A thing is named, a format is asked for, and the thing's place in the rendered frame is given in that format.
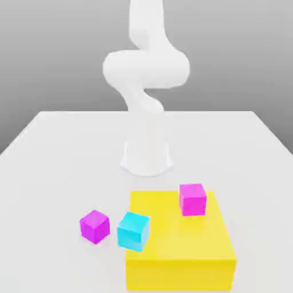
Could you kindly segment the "small magenta cube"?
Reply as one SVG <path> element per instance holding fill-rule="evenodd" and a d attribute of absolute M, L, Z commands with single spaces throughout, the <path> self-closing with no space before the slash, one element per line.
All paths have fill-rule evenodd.
<path fill-rule="evenodd" d="M 179 206 L 183 216 L 204 216 L 207 194 L 202 184 L 180 184 Z"/>

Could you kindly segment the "small cyan cube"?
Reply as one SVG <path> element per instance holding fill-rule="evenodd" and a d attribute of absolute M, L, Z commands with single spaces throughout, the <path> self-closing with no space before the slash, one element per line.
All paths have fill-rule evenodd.
<path fill-rule="evenodd" d="M 127 212 L 117 227 L 118 245 L 128 250 L 142 252 L 151 234 L 151 218 Z"/>

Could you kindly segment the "small purple cube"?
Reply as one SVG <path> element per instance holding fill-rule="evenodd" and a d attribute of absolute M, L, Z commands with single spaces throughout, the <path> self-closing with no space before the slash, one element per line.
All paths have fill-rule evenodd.
<path fill-rule="evenodd" d="M 80 230 L 82 237 L 94 244 L 98 244 L 110 234 L 109 218 L 94 209 L 80 219 Z"/>

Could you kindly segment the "large yellow box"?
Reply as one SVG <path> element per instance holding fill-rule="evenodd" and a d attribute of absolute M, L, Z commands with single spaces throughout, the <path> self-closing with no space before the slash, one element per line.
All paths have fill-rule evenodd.
<path fill-rule="evenodd" d="M 231 290 L 236 255 L 214 192 L 204 216 L 182 216 L 177 191 L 133 191 L 129 209 L 150 217 L 151 234 L 126 251 L 127 290 Z"/>

